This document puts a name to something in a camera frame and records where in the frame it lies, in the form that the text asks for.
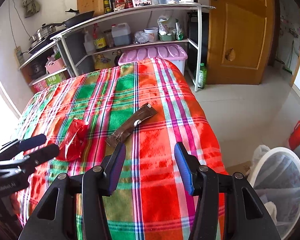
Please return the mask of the plaid tablecloth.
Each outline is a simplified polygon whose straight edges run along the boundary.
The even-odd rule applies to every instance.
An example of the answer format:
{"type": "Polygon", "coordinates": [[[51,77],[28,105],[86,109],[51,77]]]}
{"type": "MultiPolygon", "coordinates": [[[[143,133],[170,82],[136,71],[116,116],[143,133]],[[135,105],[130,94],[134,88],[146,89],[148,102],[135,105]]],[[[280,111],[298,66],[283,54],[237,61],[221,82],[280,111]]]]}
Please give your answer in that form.
{"type": "Polygon", "coordinates": [[[217,138],[178,68],[150,59],[67,79],[35,94],[25,107],[17,135],[45,134],[60,144],[73,119],[88,123],[81,156],[53,159],[37,167],[29,187],[17,193],[19,221],[25,225],[41,197],[62,172],[82,174],[112,153],[106,142],[142,105],[156,115],[127,138],[126,159],[117,188],[104,198],[113,239],[188,239],[197,198],[185,190],[175,163],[182,142],[200,163],[218,173],[225,167],[217,138]]]}

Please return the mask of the red snack wrapper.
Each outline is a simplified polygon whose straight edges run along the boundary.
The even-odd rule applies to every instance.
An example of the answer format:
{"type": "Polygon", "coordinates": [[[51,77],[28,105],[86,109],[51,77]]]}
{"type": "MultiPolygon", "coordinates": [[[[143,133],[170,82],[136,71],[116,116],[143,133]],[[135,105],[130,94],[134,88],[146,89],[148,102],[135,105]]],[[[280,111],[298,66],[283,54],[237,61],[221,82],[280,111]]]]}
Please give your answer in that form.
{"type": "Polygon", "coordinates": [[[87,143],[88,122],[74,118],[66,132],[64,140],[59,146],[59,161],[74,161],[81,157],[87,143]]]}

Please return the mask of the dark liquid plastic jug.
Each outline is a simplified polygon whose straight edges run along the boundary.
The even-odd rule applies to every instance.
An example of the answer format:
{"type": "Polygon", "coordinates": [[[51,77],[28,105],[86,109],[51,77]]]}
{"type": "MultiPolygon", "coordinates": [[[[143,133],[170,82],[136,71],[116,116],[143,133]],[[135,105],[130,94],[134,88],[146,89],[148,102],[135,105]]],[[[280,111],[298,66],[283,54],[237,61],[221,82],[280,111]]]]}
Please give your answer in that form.
{"type": "Polygon", "coordinates": [[[115,46],[126,46],[132,44],[132,35],[128,23],[119,23],[111,26],[111,35],[115,46]]]}

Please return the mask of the yellow label oil bottle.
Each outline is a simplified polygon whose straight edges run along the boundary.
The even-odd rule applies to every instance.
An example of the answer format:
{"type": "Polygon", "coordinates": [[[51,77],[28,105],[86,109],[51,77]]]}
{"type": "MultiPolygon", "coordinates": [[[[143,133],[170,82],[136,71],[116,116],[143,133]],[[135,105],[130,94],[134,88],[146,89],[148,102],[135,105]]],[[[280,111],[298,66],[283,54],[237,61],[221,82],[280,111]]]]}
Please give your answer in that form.
{"type": "Polygon", "coordinates": [[[97,23],[95,23],[93,27],[93,39],[96,51],[103,51],[107,48],[106,38],[100,31],[97,23]]]}

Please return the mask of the steel pot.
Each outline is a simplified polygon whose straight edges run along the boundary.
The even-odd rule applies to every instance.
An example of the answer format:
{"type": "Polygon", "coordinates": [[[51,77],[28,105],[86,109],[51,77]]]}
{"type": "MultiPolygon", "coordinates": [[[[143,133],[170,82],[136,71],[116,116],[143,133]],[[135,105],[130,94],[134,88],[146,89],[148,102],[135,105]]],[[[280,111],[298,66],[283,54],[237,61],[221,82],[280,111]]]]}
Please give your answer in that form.
{"type": "Polygon", "coordinates": [[[56,32],[56,27],[52,24],[42,24],[42,26],[29,38],[30,50],[37,44],[45,40],[50,34],[56,32]]]}

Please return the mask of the brown snack wrapper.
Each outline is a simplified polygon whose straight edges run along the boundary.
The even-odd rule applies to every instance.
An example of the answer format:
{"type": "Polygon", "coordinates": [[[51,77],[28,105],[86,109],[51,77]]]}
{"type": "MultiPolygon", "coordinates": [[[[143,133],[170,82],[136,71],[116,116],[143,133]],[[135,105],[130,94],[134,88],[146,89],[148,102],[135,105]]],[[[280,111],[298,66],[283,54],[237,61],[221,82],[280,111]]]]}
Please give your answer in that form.
{"type": "Polygon", "coordinates": [[[139,124],[156,114],[157,111],[149,103],[142,105],[140,109],[106,139],[106,143],[113,148],[115,148],[119,142],[124,143],[139,124]]]}

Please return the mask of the pink basket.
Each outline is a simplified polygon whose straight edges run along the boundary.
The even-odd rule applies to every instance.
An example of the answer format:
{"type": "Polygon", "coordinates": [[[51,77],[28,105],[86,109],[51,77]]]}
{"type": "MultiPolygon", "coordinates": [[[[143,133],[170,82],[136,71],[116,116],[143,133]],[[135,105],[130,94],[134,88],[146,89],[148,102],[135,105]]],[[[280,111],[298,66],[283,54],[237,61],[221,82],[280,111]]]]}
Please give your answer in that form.
{"type": "Polygon", "coordinates": [[[50,61],[45,65],[45,68],[49,74],[55,73],[65,68],[65,64],[62,58],[55,61],[50,61]]]}

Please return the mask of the white metal shelf rack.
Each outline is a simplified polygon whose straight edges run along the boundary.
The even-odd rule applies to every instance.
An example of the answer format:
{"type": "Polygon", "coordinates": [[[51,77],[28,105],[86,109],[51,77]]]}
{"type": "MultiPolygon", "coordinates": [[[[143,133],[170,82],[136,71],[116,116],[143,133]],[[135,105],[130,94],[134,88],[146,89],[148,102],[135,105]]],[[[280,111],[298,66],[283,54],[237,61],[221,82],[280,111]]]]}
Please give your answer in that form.
{"type": "Polygon", "coordinates": [[[209,12],[212,7],[199,3],[157,4],[110,12],[95,18],[90,17],[76,25],[50,34],[40,44],[30,51],[27,59],[19,69],[28,70],[38,61],[43,67],[43,74],[31,77],[29,86],[58,73],[67,71],[71,77],[80,76],[93,69],[95,55],[109,51],[125,51],[131,49],[130,55],[122,55],[126,62],[134,62],[146,57],[160,56],[171,59],[181,72],[185,69],[186,53],[177,53],[176,49],[167,48],[158,51],[151,50],[151,46],[161,48],[167,44],[188,42],[198,52],[202,51],[200,42],[190,38],[176,38],[175,32],[181,21],[173,19],[175,10],[195,11],[198,19],[199,35],[202,34],[202,14],[209,12]],[[158,28],[155,25],[146,28],[137,27],[145,12],[160,11],[159,23],[172,19],[172,24],[164,24],[158,28]]]}

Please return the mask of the pink lid storage box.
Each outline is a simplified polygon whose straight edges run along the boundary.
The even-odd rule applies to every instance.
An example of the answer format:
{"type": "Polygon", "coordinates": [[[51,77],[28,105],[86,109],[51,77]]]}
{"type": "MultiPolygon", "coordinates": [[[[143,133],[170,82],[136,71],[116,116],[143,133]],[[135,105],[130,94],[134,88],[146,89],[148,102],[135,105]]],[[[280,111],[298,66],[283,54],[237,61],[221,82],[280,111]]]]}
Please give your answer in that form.
{"type": "Polygon", "coordinates": [[[119,59],[119,66],[127,63],[160,58],[172,62],[184,75],[185,61],[188,56],[185,50],[177,44],[147,46],[125,51],[119,59]]]}

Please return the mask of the green bottle on floor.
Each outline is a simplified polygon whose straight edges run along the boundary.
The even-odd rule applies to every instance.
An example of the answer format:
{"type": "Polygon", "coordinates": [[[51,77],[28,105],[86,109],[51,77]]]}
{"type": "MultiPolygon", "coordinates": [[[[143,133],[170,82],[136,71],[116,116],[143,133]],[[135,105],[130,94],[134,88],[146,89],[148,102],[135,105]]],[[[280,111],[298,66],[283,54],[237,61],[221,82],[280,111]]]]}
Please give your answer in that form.
{"type": "Polygon", "coordinates": [[[204,63],[200,64],[198,87],[205,88],[207,80],[207,68],[204,63]]]}

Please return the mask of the pink utensil box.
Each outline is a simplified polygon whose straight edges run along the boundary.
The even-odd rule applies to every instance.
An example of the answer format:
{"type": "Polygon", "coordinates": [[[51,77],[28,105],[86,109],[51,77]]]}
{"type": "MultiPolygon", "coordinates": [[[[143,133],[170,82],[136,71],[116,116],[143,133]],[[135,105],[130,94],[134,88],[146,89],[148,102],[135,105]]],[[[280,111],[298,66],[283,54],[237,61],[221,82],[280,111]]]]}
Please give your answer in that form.
{"type": "Polygon", "coordinates": [[[133,1],[134,8],[152,5],[152,0],[132,0],[132,1],[133,1]]]}

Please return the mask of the wooden door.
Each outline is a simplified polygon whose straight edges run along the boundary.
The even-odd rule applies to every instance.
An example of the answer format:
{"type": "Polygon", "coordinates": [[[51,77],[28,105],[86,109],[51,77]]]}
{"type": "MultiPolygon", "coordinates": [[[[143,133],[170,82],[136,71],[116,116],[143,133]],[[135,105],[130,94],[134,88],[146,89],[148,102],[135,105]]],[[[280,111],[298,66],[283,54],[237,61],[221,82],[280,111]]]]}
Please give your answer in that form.
{"type": "Polygon", "coordinates": [[[274,0],[210,0],[207,83],[258,85],[274,30],[274,0]]]}

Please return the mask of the black frying pan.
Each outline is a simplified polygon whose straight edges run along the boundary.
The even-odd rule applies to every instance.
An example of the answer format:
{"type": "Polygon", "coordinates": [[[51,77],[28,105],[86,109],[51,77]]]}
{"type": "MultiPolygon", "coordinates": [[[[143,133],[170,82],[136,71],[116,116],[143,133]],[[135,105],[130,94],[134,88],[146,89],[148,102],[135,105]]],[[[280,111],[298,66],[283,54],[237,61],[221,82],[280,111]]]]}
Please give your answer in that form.
{"type": "Polygon", "coordinates": [[[49,23],[46,24],[46,26],[54,26],[54,27],[60,27],[65,26],[66,28],[71,28],[79,23],[85,22],[91,18],[93,18],[94,11],[87,11],[87,12],[79,12],[79,10],[69,9],[68,11],[65,11],[67,13],[72,13],[74,16],[72,18],[69,18],[62,23],[49,23]]]}

